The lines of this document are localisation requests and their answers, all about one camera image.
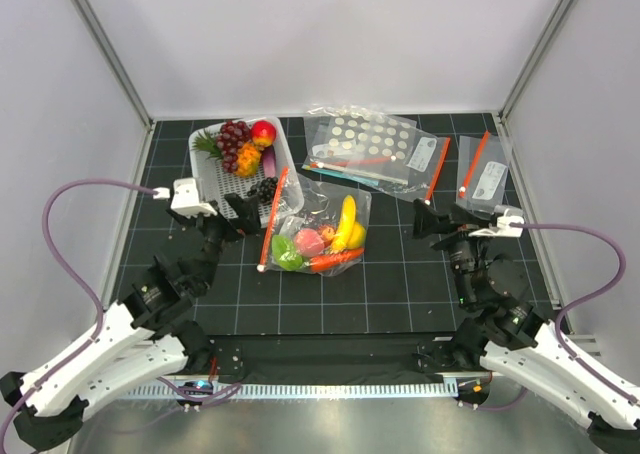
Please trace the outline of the green toy pepper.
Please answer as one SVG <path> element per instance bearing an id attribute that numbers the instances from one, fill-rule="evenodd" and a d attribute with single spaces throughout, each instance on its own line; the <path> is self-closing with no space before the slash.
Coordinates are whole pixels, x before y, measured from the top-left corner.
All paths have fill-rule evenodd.
<path id="1" fill-rule="evenodd" d="M 275 263 L 285 271 L 297 271 L 304 266 L 304 258 L 286 236 L 275 235 L 272 238 L 271 252 Z"/>

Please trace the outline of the pink toy peach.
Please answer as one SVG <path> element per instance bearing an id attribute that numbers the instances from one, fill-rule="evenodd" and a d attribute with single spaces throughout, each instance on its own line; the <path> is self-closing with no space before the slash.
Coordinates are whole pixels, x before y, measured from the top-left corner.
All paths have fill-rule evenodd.
<path id="1" fill-rule="evenodd" d="M 310 228 L 300 229 L 294 236 L 293 242 L 299 254 L 307 258 L 318 256 L 325 249 L 321 235 Z"/>

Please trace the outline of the clear zip bag orange zipper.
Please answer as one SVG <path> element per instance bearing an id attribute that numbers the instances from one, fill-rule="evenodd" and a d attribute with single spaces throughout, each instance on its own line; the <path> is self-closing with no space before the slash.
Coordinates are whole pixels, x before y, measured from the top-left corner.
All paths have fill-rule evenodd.
<path id="1" fill-rule="evenodd" d="M 372 207 L 372 194 L 358 188 L 351 188 L 324 181 L 315 181 L 299 174 L 297 174 L 297 177 L 302 187 L 304 200 L 303 207 L 295 214 L 286 214 L 284 212 L 284 203 L 281 201 L 281 192 L 284 187 L 286 175 L 281 174 L 275 197 L 271 203 L 271 213 L 266 225 L 257 270 L 260 273 L 267 271 L 280 271 L 335 277 L 363 261 L 365 251 L 364 254 L 356 261 L 321 273 L 312 273 L 309 267 L 309 261 L 313 257 L 307 258 L 303 256 L 304 266 L 301 269 L 297 271 L 285 271 L 278 266 L 273 259 L 271 252 L 272 238 L 275 235 L 283 235 L 293 241 L 294 236 L 300 229 L 310 228 L 318 232 L 318 229 L 323 225 L 331 225 L 337 229 L 340 221 L 343 200 L 347 195 L 352 195 L 356 202 L 356 222 L 359 222 L 366 229 L 367 240 Z M 331 253 L 338 252 L 333 252 L 330 244 L 329 246 L 325 246 L 324 251 L 320 255 Z"/>

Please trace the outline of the yellow toy banana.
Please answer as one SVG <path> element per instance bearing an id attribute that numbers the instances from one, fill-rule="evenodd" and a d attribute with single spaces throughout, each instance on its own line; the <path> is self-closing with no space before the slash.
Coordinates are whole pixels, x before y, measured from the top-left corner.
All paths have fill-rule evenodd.
<path id="1" fill-rule="evenodd" d="M 347 195 L 342 204 L 340 221 L 331 243 L 333 252 L 343 251 L 351 237 L 356 222 L 356 202 L 352 195 Z"/>

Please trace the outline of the orange toy carrot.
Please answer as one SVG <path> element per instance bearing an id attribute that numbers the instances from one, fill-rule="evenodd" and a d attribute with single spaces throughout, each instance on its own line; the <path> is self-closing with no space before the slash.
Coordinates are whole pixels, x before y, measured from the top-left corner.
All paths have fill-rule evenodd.
<path id="1" fill-rule="evenodd" d="M 309 261 L 312 273 L 321 273 L 335 267 L 352 263 L 364 254 L 364 248 L 344 250 L 338 253 L 324 254 L 313 257 Z"/>

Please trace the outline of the yellow toy lemon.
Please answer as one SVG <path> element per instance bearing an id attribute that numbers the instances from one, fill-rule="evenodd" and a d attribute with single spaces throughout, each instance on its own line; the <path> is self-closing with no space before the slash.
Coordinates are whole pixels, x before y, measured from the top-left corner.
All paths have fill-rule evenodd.
<path id="1" fill-rule="evenodd" d="M 366 235 L 366 229 L 359 222 L 355 222 L 351 235 L 347 241 L 346 248 L 348 250 L 362 248 L 366 240 Z"/>

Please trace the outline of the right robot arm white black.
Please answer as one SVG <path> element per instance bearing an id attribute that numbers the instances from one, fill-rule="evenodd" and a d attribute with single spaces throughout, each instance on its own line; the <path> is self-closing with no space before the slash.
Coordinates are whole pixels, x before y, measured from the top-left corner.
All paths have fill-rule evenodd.
<path id="1" fill-rule="evenodd" d="M 539 229 L 525 221 L 521 209 L 498 205 L 486 214 L 454 205 L 439 213 L 420 199 L 413 209 L 413 238 L 439 238 L 431 247 L 447 255 L 459 306 L 470 315 L 450 340 L 418 350 L 421 370 L 431 375 L 452 370 L 500 374 L 563 411 L 600 451 L 638 452 L 638 386 L 606 368 L 562 330 L 569 310 L 621 280 L 626 258 L 620 246 L 599 237 L 618 257 L 614 277 L 549 319 L 524 300 L 525 281 L 514 261 L 504 255 L 487 257 L 492 240 L 516 239 Z"/>

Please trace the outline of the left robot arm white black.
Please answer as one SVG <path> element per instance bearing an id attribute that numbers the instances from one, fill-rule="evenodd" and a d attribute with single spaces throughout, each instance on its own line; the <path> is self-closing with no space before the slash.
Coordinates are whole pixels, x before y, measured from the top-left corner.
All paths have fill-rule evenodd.
<path id="1" fill-rule="evenodd" d="M 212 287 L 223 248 L 261 228 L 256 198 L 228 194 L 225 200 L 234 218 L 217 211 L 177 215 L 183 230 L 156 250 L 94 327 L 40 368 L 2 377 L 1 394 L 13 410 L 8 423 L 21 441 L 48 451 L 138 385 L 210 367 L 213 344 L 184 315 Z"/>

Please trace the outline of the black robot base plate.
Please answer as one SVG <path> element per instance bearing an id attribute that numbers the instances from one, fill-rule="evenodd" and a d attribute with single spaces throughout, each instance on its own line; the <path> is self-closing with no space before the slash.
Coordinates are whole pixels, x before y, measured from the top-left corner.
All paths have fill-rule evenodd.
<path id="1" fill-rule="evenodd" d="M 451 332 L 209 337 L 211 353 L 178 370 L 260 385 L 405 385 L 447 374 L 486 373 L 478 358 L 453 357 Z"/>

